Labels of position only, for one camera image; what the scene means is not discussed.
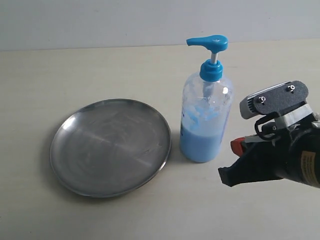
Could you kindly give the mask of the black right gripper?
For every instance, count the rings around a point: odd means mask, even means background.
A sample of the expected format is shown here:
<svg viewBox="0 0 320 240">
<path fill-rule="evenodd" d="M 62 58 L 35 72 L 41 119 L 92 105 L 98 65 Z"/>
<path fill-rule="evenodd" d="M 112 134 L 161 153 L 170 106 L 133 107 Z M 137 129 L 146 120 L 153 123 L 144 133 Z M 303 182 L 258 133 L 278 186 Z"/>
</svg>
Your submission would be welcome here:
<svg viewBox="0 0 320 240">
<path fill-rule="evenodd" d="M 255 150 L 245 157 L 244 169 L 241 157 L 247 150 L 245 137 L 230 142 L 232 152 L 239 158 L 228 167 L 219 167 L 222 184 L 234 187 L 244 183 L 286 179 L 320 187 L 320 129 L 312 123 L 310 128 L 296 128 L 290 138 L 278 140 L 275 145 Z"/>
</svg>

